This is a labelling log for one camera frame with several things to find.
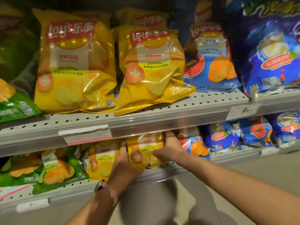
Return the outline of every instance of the bracelet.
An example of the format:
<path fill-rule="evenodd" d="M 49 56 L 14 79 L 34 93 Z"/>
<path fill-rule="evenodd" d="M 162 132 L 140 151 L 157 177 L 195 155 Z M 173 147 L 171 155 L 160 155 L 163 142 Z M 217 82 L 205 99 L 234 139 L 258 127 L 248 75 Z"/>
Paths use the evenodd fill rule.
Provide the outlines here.
<path fill-rule="evenodd" d="M 113 207 L 116 205 L 116 203 L 118 202 L 118 197 L 117 197 L 117 192 L 115 190 L 112 190 L 111 188 L 108 187 L 107 183 L 104 182 L 102 184 L 103 188 L 108 188 L 110 191 L 110 197 L 113 199 Z"/>

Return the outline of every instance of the yellow chip bag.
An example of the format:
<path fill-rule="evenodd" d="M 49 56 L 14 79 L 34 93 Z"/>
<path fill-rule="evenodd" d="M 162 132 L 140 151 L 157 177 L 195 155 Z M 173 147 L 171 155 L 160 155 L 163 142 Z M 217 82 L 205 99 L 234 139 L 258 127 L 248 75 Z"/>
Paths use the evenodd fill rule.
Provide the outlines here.
<path fill-rule="evenodd" d="M 126 138 L 129 162 L 133 168 L 154 168 L 163 162 L 152 151 L 163 148 L 164 137 L 162 132 L 148 133 Z"/>
<path fill-rule="evenodd" d="M 92 144 L 88 153 L 87 174 L 91 180 L 108 180 L 115 157 L 120 152 L 118 140 L 103 140 Z"/>
<path fill-rule="evenodd" d="M 45 113 L 113 108 L 116 73 L 110 29 L 65 12 L 32 11 L 42 26 L 36 105 Z"/>
<path fill-rule="evenodd" d="M 172 103 L 195 92 L 182 81 L 185 56 L 172 30 L 126 25 L 118 31 L 118 43 L 125 79 L 116 116 L 157 103 Z"/>
<path fill-rule="evenodd" d="M 194 23 L 202 23 L 212 19 L 212 0 L 199 0 L 195 9 Z"/>
<path fill-rule="evenodd" d="M 122 25 L 139 25 L 157 29 L 167 29 L 167 23 L 170 14 L 167 12 L 143 10 L 125 7 L 115 13 L 119 24 Z"/>
<path fill-rule="evenodd" d="M 73 14 L 77 16 L 81 16 L 83 18 L 86 18 L 90 21 L 97 22 L 102 21 L 106 23 L 106 25 L 110 28 L 110 18 L 111 14 L 103 11 L 75 11 L 72 12 Z"/>

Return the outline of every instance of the shelf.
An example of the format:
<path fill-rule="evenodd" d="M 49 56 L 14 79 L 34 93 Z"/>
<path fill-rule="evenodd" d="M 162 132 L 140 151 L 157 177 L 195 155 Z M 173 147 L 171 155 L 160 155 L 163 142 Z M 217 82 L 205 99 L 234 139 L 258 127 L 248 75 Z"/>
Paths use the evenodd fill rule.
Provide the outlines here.
<path fill-rule="evenodd" d="M 217 153 L 211 155 L 211 160 L 221 165 L 229 165 L 233 163 L 239 163 L 256 158 L 260 158 L 261 151 L 266 148 L 243 146 L 243 150 L 229 150 L 224 153 Z M 277 153 L 289 153 L 291 151 L 299 150 L 299 143 L 294 144 L 287 148 L 280 148 L 275 150 L 275 147 L 269 147 L 269 150 L 274 150 L 274 154 Z M 176 163 L 170 161 L 167 164 L 162 165 L 159 168 L 146 170 L 142 175 L 135 179 L 132 185 L 138 183 L 158 182 L 164 181 L 170 178 L 178 177 L 179 175 L 187 174 L 188 171 L 178 166 Z M 65 200 L 76 200 L 79 196 L 92 197 L 93 190 L 97 181 L 78 181 L 73 184 L 60 187 L 56 190 L 49 191 L 47 193 L 32 195 L 33 184 L 28 185 L 27 188 L 20 190 L 14 194 L 11 194 L 2 200 L 0 200 L 0 215 L 4 213 L 16 212 L 16 206 L 21 203 L 29 203 L 33 200 L 39 200 L 48 198 L 50 206 L 56 205 Z"/>
<path fill-rule="evenodd" d="M 287 89 L 282 93 L 259 98 L 256 102 L 240 91 L 196 92 L 173 104 L 159 104 L 138 113 L 115 117 L 113 113 L 44 115 L 0 125 L 0 157 L 66 146 L 58 135 L 62 130 L 106 126 L 105 134 L 120 138 L 142 133 L 158 132 L 224 121 L 235 106 L 260 104 L 256 115 L 300 107 L 300 90 Z"/>

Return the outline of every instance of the price tag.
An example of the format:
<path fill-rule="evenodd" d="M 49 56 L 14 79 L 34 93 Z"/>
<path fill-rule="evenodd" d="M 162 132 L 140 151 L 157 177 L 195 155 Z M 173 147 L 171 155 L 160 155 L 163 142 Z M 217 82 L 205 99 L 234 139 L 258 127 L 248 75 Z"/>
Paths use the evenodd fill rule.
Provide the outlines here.
<path fill-rule="evenodd" d="M 249 104 L 243 106 L 234 106 L 231 107 L 228 112 L 226 120 L 235 120 L 245 116 L 250 116 L 256 114 L 260 104 Z"/>
<path fill-rule="evenodd" d="M 84 144 L 113 138 L 108 125 L 62 130 L 58 132 L 58 135 L 62 136 L 68 145 Z"/>
<path fill-rule="evenodd" d="M 32 211 L 32 210 L 36 210 L 36 209 L 40 209 L 40 208 L 46 208 L 49 206 L 50 206 L 50 204 L 49 204 L 48 198 L 44 198 L 44 199 L 40 199 L 40 200 L 33 200 L 33 201 L 26 202 L 26 203 L 18 204 L 17 212 L 19 212 L 19 213 L 28 212 L 28 211 Z"/>
<path fill-rule="evenodd" d="M 279 148 L 278 147 L 271 147 L 271 148 L 264 148 L 261 150 L 261 155 L 262 156 L 267 156 L 267 155 L 275 155 L 279 153 Z"/>

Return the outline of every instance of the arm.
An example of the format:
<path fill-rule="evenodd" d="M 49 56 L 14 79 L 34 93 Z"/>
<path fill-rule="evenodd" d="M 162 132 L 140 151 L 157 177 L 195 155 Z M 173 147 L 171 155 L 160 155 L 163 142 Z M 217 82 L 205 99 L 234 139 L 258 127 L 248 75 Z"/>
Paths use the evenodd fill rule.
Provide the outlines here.
<path fill-rule="evenodd" d="M 144 169 L 134 169 L 128 161 L 125 142 L 122 142 L 120 155 L 115 159 L 114 166 L 107 181 L 108 188 L 115 190 L 117 196 L 127 188 L 132 180 L 142 174 Z M 113 209 L 113 199 L 108 188 L 100 189 L 66 225 L 98 225 Z"/>
<path fill-rule="evenodd" d="M 175 161 L 219 193 L 259 225 L 299 224 L 300 197 L 248 175 L 217 165 L 183 151 L 172 132 L 166 144 L 153 152 Z"/>

